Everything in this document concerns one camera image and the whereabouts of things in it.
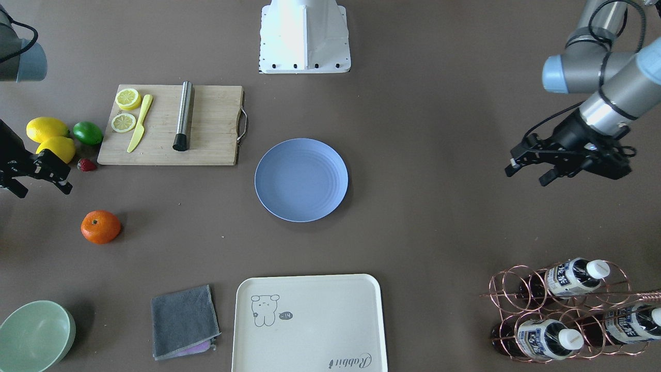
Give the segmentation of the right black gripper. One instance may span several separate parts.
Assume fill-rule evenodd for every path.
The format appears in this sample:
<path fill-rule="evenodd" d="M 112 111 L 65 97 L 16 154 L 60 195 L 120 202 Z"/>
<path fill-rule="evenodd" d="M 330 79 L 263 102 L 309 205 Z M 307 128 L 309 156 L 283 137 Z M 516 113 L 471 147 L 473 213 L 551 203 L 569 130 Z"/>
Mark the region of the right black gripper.
<path fill-rule="evenodd" d="M 18 198 L 25 198 L 28 189 L 16 178 L 27 176 L 46 180 L 69 195 L 73 189 L 68 181 L 69 166 L 51 150 L 38 154 L 26 150 L 23 140 L 7 124 L 1 123 L 1 185 Z"/>

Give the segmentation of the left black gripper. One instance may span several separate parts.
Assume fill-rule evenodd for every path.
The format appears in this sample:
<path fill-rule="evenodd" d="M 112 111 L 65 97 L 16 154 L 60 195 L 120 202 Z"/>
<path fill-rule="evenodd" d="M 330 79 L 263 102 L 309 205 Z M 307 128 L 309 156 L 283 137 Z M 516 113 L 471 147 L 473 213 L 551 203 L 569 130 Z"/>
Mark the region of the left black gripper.
<path fill-rule="evenodd" d="M 613 180 L 630 174 L 630 158 L 637 155 L 637 150 L 623 146 L 619 141 L 628 134 L 628 127 L 614 136 L 600 134 L 585 123 L 577 109 L 546 139 L 534 132 L 540 125 L 529 129 L 510 151 L 510 163 L 505 168 L 507 177 L 513 177 L 522 167 L 540 163 L 553 166 L 539 177 L 539 184 L 543 187 L 558 178 L 572 178 L 582 171 Z"/>

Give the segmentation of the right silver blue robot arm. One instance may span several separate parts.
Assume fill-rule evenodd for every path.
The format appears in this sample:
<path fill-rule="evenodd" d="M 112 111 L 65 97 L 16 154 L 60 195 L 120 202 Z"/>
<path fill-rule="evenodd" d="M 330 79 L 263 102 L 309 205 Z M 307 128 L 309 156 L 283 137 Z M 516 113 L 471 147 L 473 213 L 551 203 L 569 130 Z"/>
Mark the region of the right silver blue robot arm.
<path fill-rule="evenodd" d="M 3 82 L 40 82 L 48 71 L 45 52 L 37 39 L 38 31 L 19 23 L 4 7 L 1 30 L 1 70 Z M 26 150 L 23 140 L 4 121 L 1 122 L 1 187 L 19 198 L 26 197 L 28 189 L 19 177 L 31 177 L 54 184 L 69 195 L 70 169 L 51 150 L 37 154 Z"/>

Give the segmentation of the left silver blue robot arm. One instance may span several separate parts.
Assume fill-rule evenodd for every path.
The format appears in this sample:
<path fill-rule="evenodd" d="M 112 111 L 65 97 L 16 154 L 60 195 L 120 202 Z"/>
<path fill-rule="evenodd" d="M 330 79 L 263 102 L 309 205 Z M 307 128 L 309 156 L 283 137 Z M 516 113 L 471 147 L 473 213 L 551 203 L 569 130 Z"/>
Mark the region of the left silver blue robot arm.
<path fill-rule="evenodd" d="M 564 109 L 550 137 L 528 130 L 510 151 L 506 176 L 539 163 L 552 165 L 539 178 L 543 186 L 583 171 L 613 180 L 630 174 L 637 152 L 620 140 L 660 100 L 659 40 L 644 45 L 646 25 L 635 1 L 586 2 L 564 52 L 545 62 L 542 83 L 548 92 L 589 97 Z"/>

